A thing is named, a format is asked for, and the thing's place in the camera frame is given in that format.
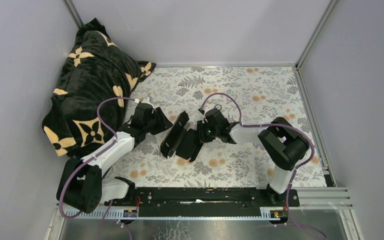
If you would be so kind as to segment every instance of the floral surface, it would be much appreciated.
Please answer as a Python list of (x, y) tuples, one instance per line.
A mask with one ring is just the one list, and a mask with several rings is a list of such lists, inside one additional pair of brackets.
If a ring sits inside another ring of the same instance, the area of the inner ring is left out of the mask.
[[(196, 129), (196, 121), (203, 119), (197, 109), (211, 93), (233, 97), (241, 107), (244, 124), (270, 123), (283, 116), (313, 139), (291, 67), (157, 67), (131, 97), (148, 97), (172, 123), (186, 111)], [(238, 120), (238, 110), (225, 96), (210, 98), (205, 111), (216, 104), (222, 106), (230, 122)], [(129, 103), (126, 120), (134, 105)], [(166, 159), (160, 154), (167, 133), (148, 134), (113, 165), (106, 177), (121, 176), (138, 187), (265, 187), (273, 176), (275, 164), (262, 144), (227, 144), (216, 139), (205, 143), (196, 160), (188, 162), (176, 155)], [(317, 153), (297, 171), (293, 186), (326, 186)]]

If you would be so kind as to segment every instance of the gray wall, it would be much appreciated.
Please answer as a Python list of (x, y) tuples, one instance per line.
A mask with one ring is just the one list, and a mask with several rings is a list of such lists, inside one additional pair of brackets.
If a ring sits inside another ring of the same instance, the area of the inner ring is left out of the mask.
[(340, 1), (302, 73), (363, 235), (384, 239), (384, 1)]
[(73, 0), (134, 59), (157, 64), (295, 63), (329, 0)]
[(0, 240), (43, 239), (66, 161), (41, 130), (76, 27), (61, 0), (0, 0)]

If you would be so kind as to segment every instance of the white panel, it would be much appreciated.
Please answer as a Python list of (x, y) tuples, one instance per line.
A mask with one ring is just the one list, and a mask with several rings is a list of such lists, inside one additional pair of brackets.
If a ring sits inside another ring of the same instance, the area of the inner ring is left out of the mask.
[(339, 1), (302, 74), (364, 239), (384, 239), (384, 1)]
[(329, 0), (73, 0), (138, 60), (295, 63)]
[(61, 0), (0, 0), (0, 240), (43, 239), (66, 157), (41, 130), (76, 27)]

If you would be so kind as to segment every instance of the gray floor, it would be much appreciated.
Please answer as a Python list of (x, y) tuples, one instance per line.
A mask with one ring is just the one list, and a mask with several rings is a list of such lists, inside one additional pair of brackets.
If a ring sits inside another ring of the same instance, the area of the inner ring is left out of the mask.
[[(295, 219), (323, 231), (330, 240), (347, 239), (340, 215), (335, 210), (294, 210)], [(95, 240), (100, 220), (66, 221), (61, 240)], [(296, 226), (261, 227), (267, 221), (250, 220), (137, 220), (129, 224), (134, 240), (310, 240)], [(125, 228), (105, 220), (100, 240), (128, 240)]]

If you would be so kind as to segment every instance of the black blanket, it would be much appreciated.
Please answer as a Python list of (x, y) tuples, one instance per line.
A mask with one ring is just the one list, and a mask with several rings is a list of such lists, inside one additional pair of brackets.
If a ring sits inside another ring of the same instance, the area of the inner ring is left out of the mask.
[[(129, 97), (155, 66), (127, 55), (96, 18), (82, 26), (52, 93), (52, 108), (42, 122), (56, 154), (81, 158), (111, 139), (113, 134), (98, 119), (98, 105), (105, 99)], [(127, 100), (110, 101), (102, 106), (100, 115), (118, 129), (124, 123), (126, 107)]]

